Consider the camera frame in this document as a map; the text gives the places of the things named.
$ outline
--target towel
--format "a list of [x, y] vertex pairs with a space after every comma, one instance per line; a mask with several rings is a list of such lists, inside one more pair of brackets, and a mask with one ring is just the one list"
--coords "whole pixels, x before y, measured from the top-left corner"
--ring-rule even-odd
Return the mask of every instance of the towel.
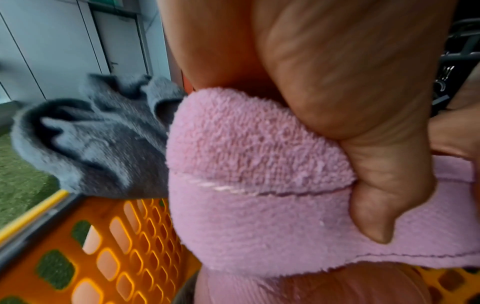
[[168, 196], [166, 144], [186, 93], [165, 78], [89, 75], [85, 100], [57, 99], [21, 110], [13, 148], [71, 193], [109, 198]]
[[231, 89], [191, 94], [175, 115], [166, 159], [175, 229], [211, 271], [279, 277], [360, 261], [480, 266], [469, 161], [435, 156], [435, 194], [400, 217], [383, 245], [349, 216], [356, 176], [339, 145], [273, 101]]

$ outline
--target laundry basket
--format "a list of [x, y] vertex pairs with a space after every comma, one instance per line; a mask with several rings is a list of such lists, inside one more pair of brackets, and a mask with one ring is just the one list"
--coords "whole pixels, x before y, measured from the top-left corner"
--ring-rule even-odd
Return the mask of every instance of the laundry basket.
[[166, 199], [59, 191], [0, 231], [0, 304], [170, 303], [199, 268]]

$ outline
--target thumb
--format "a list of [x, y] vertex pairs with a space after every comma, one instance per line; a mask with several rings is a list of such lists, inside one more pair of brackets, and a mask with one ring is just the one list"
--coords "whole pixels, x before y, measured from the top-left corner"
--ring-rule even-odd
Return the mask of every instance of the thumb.
[[358, 175], [350, 215], [359, 230], [379, 243], [392, 240], [395, 220], [426, 202], [436, 180], [426, 126], [396, 140], [341, 143]]

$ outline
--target pink cloth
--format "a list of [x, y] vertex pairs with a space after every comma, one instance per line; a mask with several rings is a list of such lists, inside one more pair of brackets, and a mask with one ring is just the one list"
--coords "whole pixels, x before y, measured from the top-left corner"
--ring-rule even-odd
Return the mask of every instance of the pink cloth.
[[273, 101], [230, 89], [190, 95], [166, 158], [177, 233], [211, 270], [276, 277], [358, 261], [480, 266], [468, 161], [436, 156], [435, 195], [380, 245], [349, 217], [356, 177], [343, 151]]

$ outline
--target crumpled gray towel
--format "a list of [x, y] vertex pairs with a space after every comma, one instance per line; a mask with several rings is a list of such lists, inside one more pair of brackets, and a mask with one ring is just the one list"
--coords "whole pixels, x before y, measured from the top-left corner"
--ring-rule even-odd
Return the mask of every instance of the crumpled gray towel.
[[89, 75], [85, 101], [58, 99], [17, 114], [17, 153], [72, 193], [109, 198], [168, 196], [169, 126], [186, 93], [165, 78]]

